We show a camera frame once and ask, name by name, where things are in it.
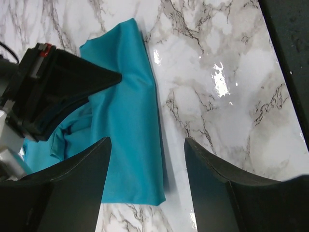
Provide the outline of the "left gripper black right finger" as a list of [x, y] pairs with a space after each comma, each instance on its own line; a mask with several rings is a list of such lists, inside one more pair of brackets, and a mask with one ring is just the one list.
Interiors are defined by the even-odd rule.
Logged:
[[184, 142], [197, 230], [200, 232], [306, 232], [309, 177], [264, 178]]

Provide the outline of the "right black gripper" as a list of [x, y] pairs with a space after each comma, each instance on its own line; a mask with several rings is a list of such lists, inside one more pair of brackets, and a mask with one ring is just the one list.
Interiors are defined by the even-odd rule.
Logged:
[[118, 72], [93, 64], [49, 43], [29, 48], [7, 87], [9, 125], [23, 137], [47, 141], [88, 96], [122, 80]]

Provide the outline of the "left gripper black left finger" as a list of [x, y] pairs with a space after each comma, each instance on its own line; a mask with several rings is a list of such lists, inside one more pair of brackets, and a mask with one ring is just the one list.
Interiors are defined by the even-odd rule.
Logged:
[[89, 148], [20, 180], [0, 183], [2, 232], [93, 232], [112, 143]]

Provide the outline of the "teal t shirt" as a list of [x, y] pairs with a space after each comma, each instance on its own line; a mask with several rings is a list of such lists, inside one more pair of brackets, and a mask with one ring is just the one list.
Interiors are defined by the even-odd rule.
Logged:
[[46, 142], [26, 140], [24, 160], [41, 171], [110, 137], [112, 153], [102, 202], [159, 205], [165, 201], [155, 79], [135, 19], [80, 47], [81, 57], [122, 75], [89, 97]]

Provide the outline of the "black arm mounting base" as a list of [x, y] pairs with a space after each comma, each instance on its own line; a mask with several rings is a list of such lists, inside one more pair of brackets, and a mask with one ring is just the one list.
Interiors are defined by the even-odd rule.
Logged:
[[259, 5], [307, 143], [309, 141], [309, 2], [261, 0]]

